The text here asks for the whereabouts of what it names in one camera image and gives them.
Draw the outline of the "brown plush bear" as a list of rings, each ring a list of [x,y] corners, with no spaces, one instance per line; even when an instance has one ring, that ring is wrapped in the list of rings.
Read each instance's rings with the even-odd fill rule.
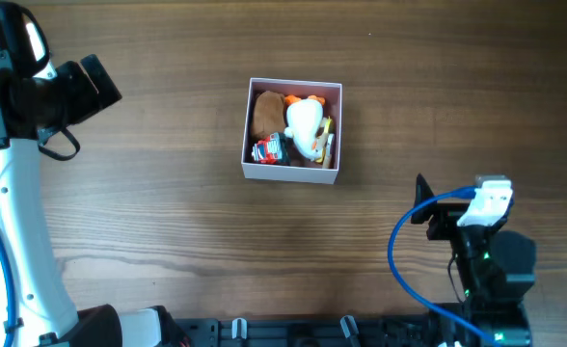
[[[255,102],[250,135],[254,141],[267,138],[273,133],[284,132],[284,95],[266,91],[261,93]]]

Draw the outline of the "red toy fire truck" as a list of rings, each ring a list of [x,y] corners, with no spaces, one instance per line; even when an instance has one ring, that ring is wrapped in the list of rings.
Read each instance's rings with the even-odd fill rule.
[[[266,165],[290,164],[287,142],[284,133],[276,132],[257,141],[252,148],[252,159],[255,163]]]

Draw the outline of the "white wooden rattle drum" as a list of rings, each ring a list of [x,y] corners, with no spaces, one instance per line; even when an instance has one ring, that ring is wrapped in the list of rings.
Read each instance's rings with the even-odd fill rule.
[[[326,144],[323,147],[323,157],[322,157],[322,168],[329,170],[331,168],[331,162],[333,157],[333,143],[335,141],[336,135],[330,133],[326,139]]]

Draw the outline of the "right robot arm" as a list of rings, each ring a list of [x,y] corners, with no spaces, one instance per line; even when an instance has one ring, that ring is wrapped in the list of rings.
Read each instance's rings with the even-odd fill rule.
[[[436,346],[529,346],[523,300],[535,284],[536,245],[504,225],[514,204],[511,181],[480,176],[473,186],[435,194],[417,176],[413,208],[403,222],[427,224],[430,241],[451,247],[447,265],[463,292],[454,304],[435,304],[409,284],[404,289],[427,310],[424,340]]]

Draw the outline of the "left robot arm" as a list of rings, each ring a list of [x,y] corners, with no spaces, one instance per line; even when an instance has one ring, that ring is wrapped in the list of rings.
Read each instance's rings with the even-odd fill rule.
[[[63,284],[41,203],[47,142],[121,93],[96,55],[54,67],[33,14],[0,2],[0,346],[186,346],[162,306],[78,309]]]

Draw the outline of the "white orange plush duck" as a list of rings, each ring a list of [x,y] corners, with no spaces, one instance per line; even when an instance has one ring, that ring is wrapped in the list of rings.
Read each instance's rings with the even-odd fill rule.
[[[309,95],[300,98],[290,94],[284,98],[287,128],[284,135],[291,139],[296,149],[308,160],[317,163],[317,137],[322,133],[322,119],[326,100],[323,97]]]

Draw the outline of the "yellow wooden rattle drum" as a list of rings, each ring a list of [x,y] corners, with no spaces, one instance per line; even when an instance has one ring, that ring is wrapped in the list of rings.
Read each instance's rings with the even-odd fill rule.
[[[316,140],[316,150],[318,151],[319,157],[317,163],[322,163],[326,154],[326,146],[329,139],[333,135],[333,119],[323,118],[322,119],[322,133],[317,137]]]

